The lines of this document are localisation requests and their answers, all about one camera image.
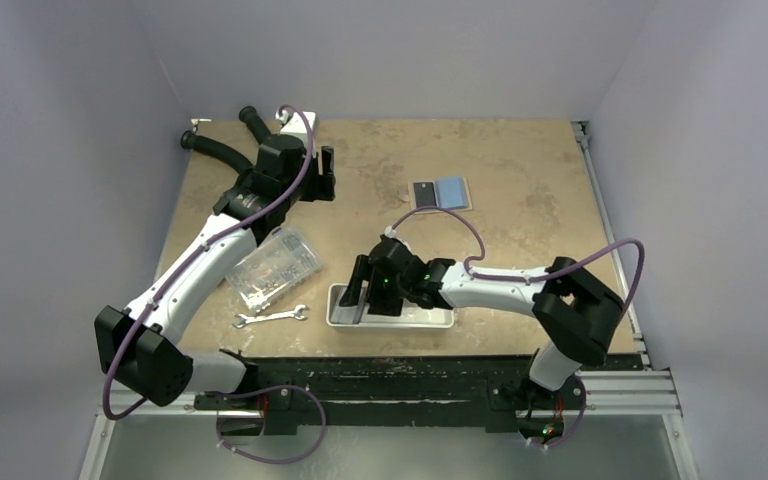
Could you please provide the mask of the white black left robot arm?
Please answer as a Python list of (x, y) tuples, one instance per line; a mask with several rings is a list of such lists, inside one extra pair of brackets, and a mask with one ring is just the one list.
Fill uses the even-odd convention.
[(234, 148), (186, 131), (181, 145), (230, 166), (238, 175), (183, 253), (154, 283), (126, 306), (104, 307), (94, 320), (101, 369), (102, 407), (120, 420), (129, 409), (113, 409), (111, 388), (120, 383), (145, 402), (166, 406), (188, 391), (219, 392), (232, 408), (257, 399), (258, 382), (240, 356), (220, 351), (187, 354), (178, 346), (195, 314), (231, 270), (260, 251), (299, 201), (336, 196), (335, 152), (290, 134), (257, 131), (258, 157), (251, 162)]

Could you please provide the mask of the black credit card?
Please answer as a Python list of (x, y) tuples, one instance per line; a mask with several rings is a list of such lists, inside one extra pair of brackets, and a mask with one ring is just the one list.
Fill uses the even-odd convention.
[(414, 204), (417, 208), (437, 206), (436, 186), (433, 181), (413, 182), (411, 184)]

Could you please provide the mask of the grey credit card stack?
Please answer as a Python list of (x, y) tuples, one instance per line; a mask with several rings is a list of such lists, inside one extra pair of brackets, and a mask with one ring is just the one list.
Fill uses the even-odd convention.
[(363, 314), (361, 305), (334, 307), (330, 314), (329, 321), (334, 325), (356, 325), (360, 322)]

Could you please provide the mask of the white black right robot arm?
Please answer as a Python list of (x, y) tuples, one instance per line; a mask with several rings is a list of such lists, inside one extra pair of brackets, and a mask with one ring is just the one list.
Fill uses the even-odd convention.
[(470, 268), (449, 258), (424, 261), (397, 238), (381, 237), (357, 256), (345, 285), (333, 285), (326, 321), (334, 327), (424, 327), (420, 311), (485, 308), (537, 320), (548, 336), (521, 381), (524, 399), (544, 407), (583, 366), (604, 364), (625, 301), (569, 257), (547, 267)]

